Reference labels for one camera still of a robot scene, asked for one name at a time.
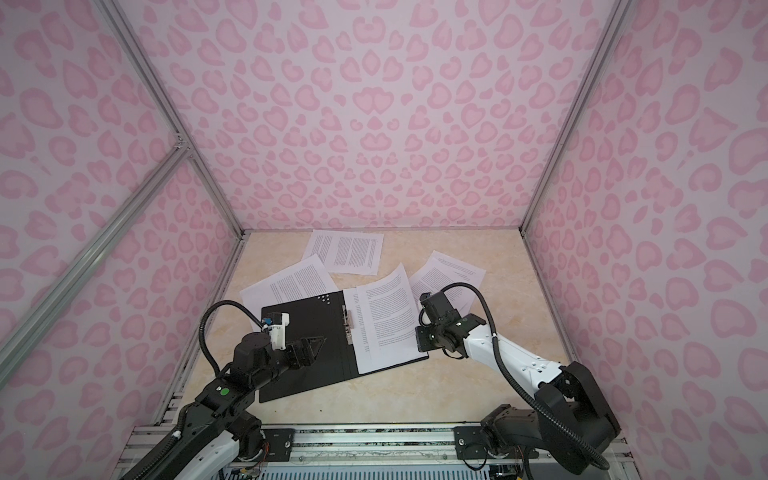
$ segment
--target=white paper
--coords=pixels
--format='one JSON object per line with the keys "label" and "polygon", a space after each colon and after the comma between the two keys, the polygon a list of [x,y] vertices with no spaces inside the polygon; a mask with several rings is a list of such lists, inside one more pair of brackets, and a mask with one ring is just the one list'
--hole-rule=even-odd
{"label": "white paper", "polygon": [[[317,255],[312,255],[241,290],[240,297],[248,310],[256,317],[261,317],[261,309],[265,306],[293,302],[338,290],[323,262]],[[259,328],[255,324],[252,327],[253,331]]]}
{"label": "white paper", "polygon": [[[484,277],[485,270],[482,268],[433,251],[424,266],[414,273],[409,281],[416,304],[420,305],[419,297],[422,293],[436,293],[454,282],[466,282],[480,288]],[[462,316],[469,313],[475,301],[475,294],[466,288],[451,288],[445,292],[445,296]]]}
{"label": "white paper", "polygon": [[329,273],[376,275],[383,244],[383,233],[313,230],[303,258],[316,254]]}
{"label": "white paper", "polygon": [[360,373],[427,356],[416,345],[419,311],[402,263],[381,280],[345,290],[344,298]]}

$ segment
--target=pink wall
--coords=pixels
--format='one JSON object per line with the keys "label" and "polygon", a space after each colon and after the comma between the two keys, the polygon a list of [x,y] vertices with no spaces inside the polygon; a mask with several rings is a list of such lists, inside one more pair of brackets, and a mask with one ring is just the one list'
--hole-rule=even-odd
{"label": "pink wall", "polygon": [[0,392],[0,477],[108,477],[156,409],[233,245],[183,164]]}
{"label": "pink wall", "polygon": [[174,140],[88,0],[0,6],[0,345]]}
{"label": "pink wall", "polygon": [[768,476],[766,17],[641,2],[535,221],[645,479]]}
{"label": "pink wall", "polygon": [[518,225],[613,0],[121,2],[246,227]]}

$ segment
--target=marble floor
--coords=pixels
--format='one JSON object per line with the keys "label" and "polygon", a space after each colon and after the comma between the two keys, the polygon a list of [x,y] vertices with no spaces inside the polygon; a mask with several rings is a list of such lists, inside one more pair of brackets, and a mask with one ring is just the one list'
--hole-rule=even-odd
{"label": "marble floor", "polygon": [[[480,287],[500,335],[547,359],[567,362],[544,296],[517,230],[390,230],[384,233],[377,276],[331,274],[340,289],[370,283],[402,262],[413,274],[433,250],[484,268]],[[301,260],[310,232],[252,233],[237,265],[226,299]],[[472,312],[485,317],[478,301]],[[220,365],[251,332],[249,320],[224,307],[213,319],[207,344]],[[214,377],[205,358],[187,382],[182,405],[194,400]],[[489,367],[453,360],[439,350],[423,362],[373,373],[298,395],[255,402],[248,409],[264,423],[387,423],[479,421],[502,403],[526,405]]]}

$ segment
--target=clipboard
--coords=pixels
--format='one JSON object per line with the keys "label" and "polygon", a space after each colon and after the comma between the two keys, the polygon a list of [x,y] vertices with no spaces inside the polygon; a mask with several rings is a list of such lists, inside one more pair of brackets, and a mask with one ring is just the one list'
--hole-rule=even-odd
{"label": "clipboard", "polygon": [[[265,318],[269,313],[290,315],[290,325],[286,328],[287,342],[313,336],[324,336],[326,341],[311,366],[289,370],[277,380],[262,387],[259,390],[259,403],[282,399],[361,376],[357,371],[355,348],[351,340],[347,342],[346,305],[342,291],[265,306],[261,309],[261,318]],[[363,375],[382,372],[428,358],[429,355]]]}

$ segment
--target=black cable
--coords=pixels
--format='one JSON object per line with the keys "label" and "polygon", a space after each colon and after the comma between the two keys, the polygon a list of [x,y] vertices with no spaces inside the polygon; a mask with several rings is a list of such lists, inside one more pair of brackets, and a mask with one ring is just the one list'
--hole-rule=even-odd
{"label": "black cable", "polygon": [[463,359],[467,358],[467,357],[463,356],[461,353],[459,353],[459,355],[461,355],[461,356],[450,356],[448,354],[448,352],[445,351],[445,349],[443,349],[442,352],[445,354],[445,356],[447,356],[450,359],[454,359],[454,360],[463,360]]}
{"label": "black cable", "polygon": [[[473,467],[472,465],[468,464],[466,459],[464,458],[464,452],[467,451],[467,448],[475,445],[481,446],[483,449],[483,452],[485,452],[485,458],[483,459],[482,464],[480,464],[480,466],[478,467]],[[480,472],[483,469],[483,467],[485,467],[485,463],[488,462],[488,449],[482,443],[468,443],[467,445],[464,445],[464,449],[462,450],[462,462],[464,462],[464,465],[467,465],[467,468],[469,468],[470,470],[473,470],[475,472]]]}
{"label": "black cable", "polygon": [[179,410],[179,419],[176,422],[176,425],[174,426],[173,430],[171,430],[172,434],[167,435],[162,441],[165,442],[165,445],[155,454],[155,456],[150,460],[149,463],[147,463],[143,469],[141,469],[138,474],[134,477],[133,480],[141,480],[145,476],[147,476],[148,473],[152,472],[154,468],[157,466],[160,461],[165,458],[165,455],[168,455],[168,452],[176,445],[176,443],[181,438],[181,433],[184,431],[184,423],[187,421],[187,410],[192,406],[191,403],[181,407],[181,410]]}
{"label": "black cable", "polygon": [[257,319],[251,312],[248,310],[245,306],[239,304],[238,302],[235,302],[233,300],[220,300],[213,305],[208,307],[208,310],[205,311],[203,314],[203,318],[200,319],[200,327],[197,329],[197,342],[200,344],[200,351],[203,353],[203,356],[205,357],[205,360],[208,360],[208,363],[210,364],[211,368],[214,369],[214,374],[216,376],[219,376],[219,373],[221,370],[219,369],[219,364],[216,363],[216,359],[213,355],[210,354],[210,350],[208,350],[208,345],[205,343],[205,326],[208,323],[208,318],[210,315],[219,308],[220,306],[224,305],[231,305],[236,306],[238,309],[240,309],[241,312],[245,313],[248,318],[250,318],[250,321],[257,324],[260,328],[264,328],[264,324],[261,322],[261,320]]}
{"label": "black cable", "polygon": [[584,455],[592,465],[596,466],[600,470],[608,470],[611,466],[608,464],[608,460],[605,459],[603,455],[601,455],[600,452],[598,452],[592,445],[589,445],[584,441],[582,437],[579,436],[576,432],[568,428],[563,422],[561,422],[557,417],[552,415],[552,412],[549,408],[541,404],[537,399],[533,398],[528,394],[528,392],[525,391],[525,389],[518,383],[517,380],[515,380],[515,377],[511,375],[509,370],[507,370],[507,367],[504,365],[504,361],[502,360],[502,352],[498,348],[498,335],[496,333],[496,324],[493,321],[493,315],[491,314],[491,310],[488,308],[488,304],[485,302],[485,298],[483,297],[482,293],[480,293],[480,290],[475,288],[475,286],[470,285],[469,283],[465,282],[456,282],[451,283],[449,285],[444,286],[440,289],[441,292],[445,293],[447,290],[450,290],[451,288],[457,287],[457,286],[463,286],[464,288],[469,288],[472,292],[475,293],[475,295],[478,297],[478,300],[480,300],[480,304],[482,305],[482,309],[485,311],[485,316],[488,318],[488,326],[491,328],[491,335],[492,335],[492,344],[493,344],[493,357],[496,360],[496,365],[498,366],[498,369],[501,371],[504,378],[507,380],[507,383],[514,389],[514,391],[522,397],[523,400],[525,400],[526,403],[528,403],[533,410],[535,410],[539,415],[547,419],[549,422],[552,423],[552,425],[555,426],[558,430],[562,432],[563,435],[568,437],[569,440],[571,440],[581,451],[581,454]]}
{"label": "black cable", "polygon": [[419,325],[421,325],[421,326],[429,325],[429,323],[424,323],[424,309],[423,308],[422,308],[422,311],[419,312]]}
{"label": "black cable", "polygon": [[532,447],[525,447],[525,452],[523,452],[523,470],[525,470],[526,480],[533,480],[533,474],[531,473],[531,461],[528,459],[528,454],[531,453],[531,450],[533,450]]}

